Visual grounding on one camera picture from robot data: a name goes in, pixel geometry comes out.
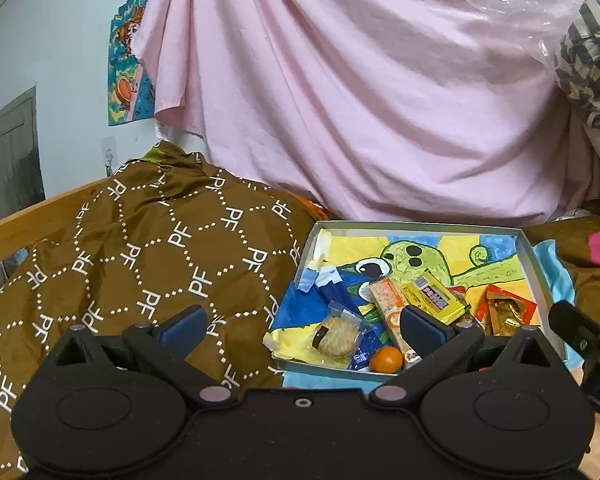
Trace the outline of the grey door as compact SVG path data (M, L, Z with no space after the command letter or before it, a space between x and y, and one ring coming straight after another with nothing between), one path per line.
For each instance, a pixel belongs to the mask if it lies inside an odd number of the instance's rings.
M0 220L42 200L45 193L32 87L0 110Z

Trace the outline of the yellow green snack packet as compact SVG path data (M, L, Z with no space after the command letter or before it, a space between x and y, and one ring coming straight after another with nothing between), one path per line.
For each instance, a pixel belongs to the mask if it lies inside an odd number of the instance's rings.
M429 271L401 286L408 303L441 323L451 325L469 312L469 306L446 288Z

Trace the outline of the white wall socket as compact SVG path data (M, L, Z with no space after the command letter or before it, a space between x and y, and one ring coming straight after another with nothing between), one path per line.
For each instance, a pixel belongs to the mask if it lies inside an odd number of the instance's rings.
M104 162L106 176L111 177L118 168L117 145L114 136L106 136L100 140L102 144L102 161Z

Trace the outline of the clear round cookie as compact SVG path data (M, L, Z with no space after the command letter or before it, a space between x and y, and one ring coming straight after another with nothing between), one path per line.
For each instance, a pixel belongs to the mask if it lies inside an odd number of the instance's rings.
M352 358L364 336L372 331L373 327L361 315L331 301L328 315L314 330L310 347L329 359Z

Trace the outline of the pink draped sheet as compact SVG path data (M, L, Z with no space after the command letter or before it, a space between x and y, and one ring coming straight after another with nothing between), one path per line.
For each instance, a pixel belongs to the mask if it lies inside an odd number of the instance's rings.
M512 18L468 0L149 0L158 135L339 217L528 226L600 161Z

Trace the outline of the gold foil snack bag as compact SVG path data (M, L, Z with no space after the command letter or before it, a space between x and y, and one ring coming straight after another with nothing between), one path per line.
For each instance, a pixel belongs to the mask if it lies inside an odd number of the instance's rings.
M510 337L524 325L526 305L512 298L491 298L486 300L488 318L493 336Z

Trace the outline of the wooden bed frame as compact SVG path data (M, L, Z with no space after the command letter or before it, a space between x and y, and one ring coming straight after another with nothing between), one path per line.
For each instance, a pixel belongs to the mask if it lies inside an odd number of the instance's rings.
M0 262L61 229L93 198L105 179L48 198L0 220Z

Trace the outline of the red snack packet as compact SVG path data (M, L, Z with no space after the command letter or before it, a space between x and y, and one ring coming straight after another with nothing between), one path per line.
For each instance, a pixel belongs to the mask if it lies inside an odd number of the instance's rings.
M482 295L480 296L480 298L478 300L478 304L475 307L469 308L469 314L481 324L483 330L488 335L493 336L491 334L491 327L490 327L489 318L488 318L488 315L489 315L488 306L486 305L486 300L491 299L491 298L512 298L512 299L522 302L523 304L526 305L526 308L527 308L526 314L524 315L524 325L529 325L531 323L532 318L534 317L534 314L535 314L535 309L536 309L535 302L533 302L529 299L526 299L524 297L521 297L521 296L515 294L514 292L510 292L509 290L501 288L498 285L490 284L490 285L486 286L486 289L484 290L484 292L482 293Z

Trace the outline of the small orange fruit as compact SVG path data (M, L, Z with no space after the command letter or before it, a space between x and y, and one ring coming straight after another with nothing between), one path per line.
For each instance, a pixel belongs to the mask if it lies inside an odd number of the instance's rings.
M370 358L370 371L379 374L396 374L403 368L404 357L393 346L378 349Z

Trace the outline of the blue snack packet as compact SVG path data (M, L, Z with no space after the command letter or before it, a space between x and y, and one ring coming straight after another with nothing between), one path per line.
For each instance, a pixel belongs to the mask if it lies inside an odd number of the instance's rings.
M373 354L390 344L379 312L370 299L369 284L368 276L336 266L323 266L314 282L317 292L328 304L334 302L339 310L347 311L363 321L364 334L352 356L350 370L367 368Z

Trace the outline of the orange white snack bar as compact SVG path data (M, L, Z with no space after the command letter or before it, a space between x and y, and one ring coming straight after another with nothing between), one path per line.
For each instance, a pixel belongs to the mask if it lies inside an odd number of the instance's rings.
M401 335L401 312L407 302L399 285L392 278L373 281L370 283L370 296L384 321L392 343L403 354L403 367L409 368L419 362L420 356Z

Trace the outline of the brown patterned PF quilt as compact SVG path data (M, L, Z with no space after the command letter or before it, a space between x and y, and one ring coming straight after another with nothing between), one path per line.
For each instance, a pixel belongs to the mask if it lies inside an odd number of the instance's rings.
M279 387L262 339L324 215L168 142L122 165L0 286L0 479L26 470L15 402L74 324L117 335L198 304L208 326L189 362L233 391Z

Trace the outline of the colourful wall poster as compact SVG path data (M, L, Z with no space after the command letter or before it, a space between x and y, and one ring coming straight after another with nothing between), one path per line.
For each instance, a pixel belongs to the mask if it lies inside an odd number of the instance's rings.
M155 113L155 90L132 52L148 0L126 0L110 22L108 47L107 116L110 127L150 119Z

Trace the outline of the striped fabric bundle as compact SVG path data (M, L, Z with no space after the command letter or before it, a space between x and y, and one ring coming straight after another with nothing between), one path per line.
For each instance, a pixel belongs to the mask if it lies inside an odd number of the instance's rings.
M558 87L600 158L600 0L584 0L554 57Z

